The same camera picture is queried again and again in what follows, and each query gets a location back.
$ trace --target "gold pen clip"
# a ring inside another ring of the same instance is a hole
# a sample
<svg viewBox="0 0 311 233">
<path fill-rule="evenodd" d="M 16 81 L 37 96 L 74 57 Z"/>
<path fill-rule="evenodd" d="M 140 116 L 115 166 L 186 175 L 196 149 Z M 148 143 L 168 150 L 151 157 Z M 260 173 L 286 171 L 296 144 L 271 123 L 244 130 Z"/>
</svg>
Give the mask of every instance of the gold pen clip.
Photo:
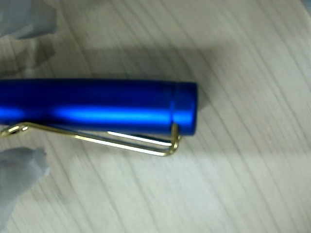
<svg viewBox="0 0 311 233">
<path fill-rule="evenodd" d="M 151 155 L 157 156 L 167 156 L 173 154 L 177 148 L 181 136 L 178 133 L 178 126 L 173 124 L 171 127 L 171 139 L 165 140 L 157 137 L 147 137 L 141 135 L 131 135 L 131 134 L 123 134 L 123 133 L 115 133 L 115 132 L 106 132 L 111 136 L 119 137 L 122 139 L 134 140 L 136 143 L 125 142 L 117 139 L 106 138 L 102 136 L 96 136 L 88 133 L 82 133 L 77 131 L 64 130 L 60 128 L 30 123 L 30 122 L 22 122 L 13 126 L 9 126 L 0 132 L 1 137 L 7 137 L 16 133 L 27 131 L 28 129 L 42 130 L 51 133 L 58 133 L 62 135 L 67 135 L 73 138 L 77 138 L 80 140 L 94 142 L 102 145 L 117 147 L 126 150 L 133 150 L 137 152 L 142 152 Z M 146 146 L 140 143 L 147 143 L 150 145 L 157 145 L 164 147 L 163 149 L 158 149 L 152 146 Z"/>
</svg>

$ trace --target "pen cap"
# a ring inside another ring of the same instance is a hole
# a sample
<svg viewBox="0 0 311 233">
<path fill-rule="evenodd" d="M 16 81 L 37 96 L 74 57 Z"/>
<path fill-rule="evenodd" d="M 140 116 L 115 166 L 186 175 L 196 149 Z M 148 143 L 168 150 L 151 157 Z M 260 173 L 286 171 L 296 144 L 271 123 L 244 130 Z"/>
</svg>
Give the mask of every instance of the pen cap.
<svg viewBox="0 0 311 233">
<path fill-rule="evenodd" d="M 32 122 L 67 129 L 193 135 L 195 83 L 106 80 L 1 80 L 0 124 Z"/>
</svg>

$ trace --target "wood grain surface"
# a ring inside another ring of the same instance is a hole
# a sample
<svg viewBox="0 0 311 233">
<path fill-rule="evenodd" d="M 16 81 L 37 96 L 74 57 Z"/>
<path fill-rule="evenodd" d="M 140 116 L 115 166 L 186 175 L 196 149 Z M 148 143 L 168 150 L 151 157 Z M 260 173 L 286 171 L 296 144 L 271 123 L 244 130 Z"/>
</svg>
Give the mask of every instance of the wood grain surface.
<svg viewBox="0 0 311 233">
<path fill-rule="evenodd" d="M 5 78 L 197 81 L 166 158 L 31 133 L 51 174 L 7 233 L 310 233 L 311 18 L 298 0 L 50 0 L 59 31 L 0 40 Z"/>
</svg>

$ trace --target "blue pen cap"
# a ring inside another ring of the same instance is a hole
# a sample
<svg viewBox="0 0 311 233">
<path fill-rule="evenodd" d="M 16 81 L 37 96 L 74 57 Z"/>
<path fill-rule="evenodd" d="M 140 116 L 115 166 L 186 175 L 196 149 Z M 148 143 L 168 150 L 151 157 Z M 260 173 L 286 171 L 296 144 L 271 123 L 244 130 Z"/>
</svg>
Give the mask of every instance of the blue pen cap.
<svg viewBox="0 0 311 233">
<path fill-rule="evenodd" d="M 193 135 L 195 83 L 106 80 L 0 80 L 0 124 L 33 122 L 75 130 Z"/>
</svg>

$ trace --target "pen cap end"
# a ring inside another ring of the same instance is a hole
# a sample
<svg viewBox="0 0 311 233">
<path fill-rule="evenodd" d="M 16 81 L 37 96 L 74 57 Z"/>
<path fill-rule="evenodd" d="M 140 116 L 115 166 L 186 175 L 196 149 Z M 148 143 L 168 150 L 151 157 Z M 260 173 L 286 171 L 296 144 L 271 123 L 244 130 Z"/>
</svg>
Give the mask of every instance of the pen cap end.
<svg viewBox="0 0 311 233">
<path fill-rule="evenodd" d="M 173 99 L 173 123 L 181 135 L 194 135 L 198 111 L 196 83 L 177 83 Z"/>
</svg>

